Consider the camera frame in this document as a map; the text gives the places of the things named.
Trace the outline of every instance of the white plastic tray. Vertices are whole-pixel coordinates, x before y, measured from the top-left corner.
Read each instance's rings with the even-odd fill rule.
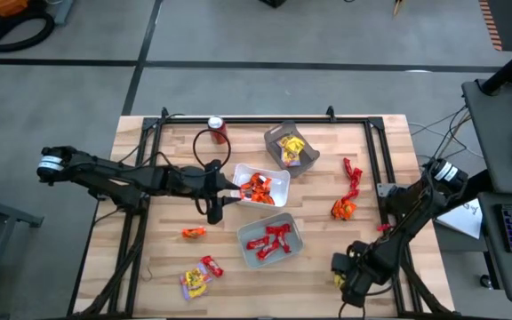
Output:
[[[232,182],[237,186],[241,186],[250,181],[250,178],[256,172],[259,172],[266,178],[272,179],[272,182],[270,183],[270,196],[274,199],[274,205],[256,203],[250,200],[239,201],[237,204],[272,210],[285,206],[288,202],[288,191],[290,190],[290,173],[286,170],[274,172],[270,170],[252,168],[246,164],[237,164],[235,168],[235,178]],[[230,195],[240,197],[240,191],[230,191]]]

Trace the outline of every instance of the black stripe on floor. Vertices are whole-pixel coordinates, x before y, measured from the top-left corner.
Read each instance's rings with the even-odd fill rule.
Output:
[[[71,59],[0,59],[0,65],[12,66],[75,66],[75,67],[135,67],[135,60],[71,60]]]
[[[161,3],[163,0],[156,0],[153,5],[153,11],[149,17],[148,28],[146,35],[143,38],[143,44],[141,45],[140,56],[138,57],[138,64],[133,70],[132,80],[130,82],[130,88],[125,96],[124,108],[122,108],[122,116],[129,116],[132,113],[133,102],[135,96],[138,93],[138,86],[140,85],[141,74],[145,67],[146,59],[148,58],[149,47],[151,46],[151,40],[156,31],[157,18],[159,17],[159,11],[161,10]]]
[[[456,73],[494,73],[500,66],[384,65],[349,63],[298,62],[220,62],[220,61],[147,61],[146,68],[213,68],[213,69],[293,69],[333,71],[429,71]]]

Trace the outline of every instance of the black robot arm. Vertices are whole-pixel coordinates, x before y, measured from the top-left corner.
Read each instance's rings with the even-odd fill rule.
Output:
[[[415,278],[411,283],[419,288],[422,299],[432,312],[449,312],[401,258],[404,248],[416,234],[430,220],[444,213],[446,205],[463,193],[467,180],[466,173],[440,159],[426,164],[420,180],[410,187],[392,187],[384,198],[384,210],[391,214],[404,214],[404,218],[375,242],[355,241],[347,248],[347,254],[333,254],[332,271],[342,279],[339,284],[342,300],[363,307],[371,285],[383,285],[402,266],[408,277]]]
[[[36,174],[40,181],[71,181],[88,188],[91,196],[108,196],[118,209],[131,213],[145,210],[145,197],[179,196],[195,200],[196,208],[207,215],[210,224],[222,220],[222,207],[239,201],[218,197],[222,190],[239,189],[220,173],[220,160],[212,160],[203,169],[174,165],[130,166],[78,151],[72,147],[43,148]],[[204,201],[202,210],[199,201]]]

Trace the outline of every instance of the concrete floor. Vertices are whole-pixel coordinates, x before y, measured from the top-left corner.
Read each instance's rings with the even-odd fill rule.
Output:
[[[0,58],[136,60],[155,1],[78,1],[69,24],[50,39]],[[393,3],[289,0],[272,10],[256,0],[164,0],[145,52],[148,60],[382,67],[146,67],[131,114],[157,115],[161,107],[188,115],[317,114],[333,105],[339,114],[400,113],[410,122],[429,124],[463,105],[461,83],[489,74],[385,71],[391,68],[384,66],[479,68],[512,57],[493,50],[477,0],[409,0],[394,19]],[[29,22],[10,38],[36,27]],[[66,314],[96,203],[75,185],[39,184],[40,149],[72,145],[108,155],[133,73],[134,68],[120,67],[0,65],[0,202],[45,216],[42,228],[19,226],[13,234],[0,269],[0,314],[10,313],[12,319]],[[445,132],[446,127],[433,129]],[[471,125],[459,137],[480,153]],[[413,137],[423,156],[431,156],[441,139],[431,132]],[[451,160],[469,173],[484,168],[483,160],[468,152]],[[479,287],[480,254],[445,252],[443,258],[459,312],[512,318],[512,302],[503,292]]]

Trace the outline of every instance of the wooden tabletop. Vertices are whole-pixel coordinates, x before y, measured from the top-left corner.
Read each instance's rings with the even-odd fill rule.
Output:
[[[412,139],[402,115],[383,116],[388,146],[397,183],[411,184],[420,177]],[[139,142],[142,116],[120,119],[112,160],[119,160]],[[236,164],[280,170],[266,151],[263,134],[269,124],[230,124],[228,136],[232,156],[222,169],[232,180]],[[192,142],[205,128],[199,124],[164,125],[161,151],[175,165],[193,164]],[[331,257],[344,252],[355,240],[371,242],[380,233],[376,193],[366,147],[364,127],[360,124],[299,124],[298,130],[314,149],[321,152],[315,165],[291,180],[288,203],[281,212],[293,215],[301,232],[304,249],[297,256],[253,270],[244,262],[236,231],[245,224],[277,212],[231,204],[224,209],[224,219],[208,225],[189,199],[155,197],[149,210],[148,229],[140,268],[140,282],[134,304],[134,316],[142,317],[336,317],[341,305],[340,291],[333,285]],[[379,167],[386,180],[379,139],[375,134]],[[226,155],[226,145],[217,146],[210,136],[197,142],[201,160],[207,162]],[[336,221],[330,216],[333,203],[348,192],[349,181],[343,171],[346,156],[352,165],[364,171],[358,209],[351,221]],[[135,157],[126,163],[134,164]],[[159,157],[158,164],[164,164]],[[115,209],[110,202],[100,205],[97,217]],[[102,220],[92,232],[75,311],[86,308],[110,278],[116,264],[122,213]],[[183,228],[205,226],[208,235],[196,241],[181,238]],[[436,234],[429,223],[411,242],[414,267],[428,288],[447,307],[453,309],[452,296],[444,272]],[[211,255],[225,270],[225,275],[209,284],[209,293],[185,301],[179,275],[192,269],[199,259]],[[120,308],[124,306],[129,272],[122,285]],[[401,276],[407,309],[412,310],[404,275]],[[385,286],[374,285],[371,291]],[[369,297],[369,316],[395,316],[393,293]],[[347,306],[344,316],[360,316],[362,310]]]

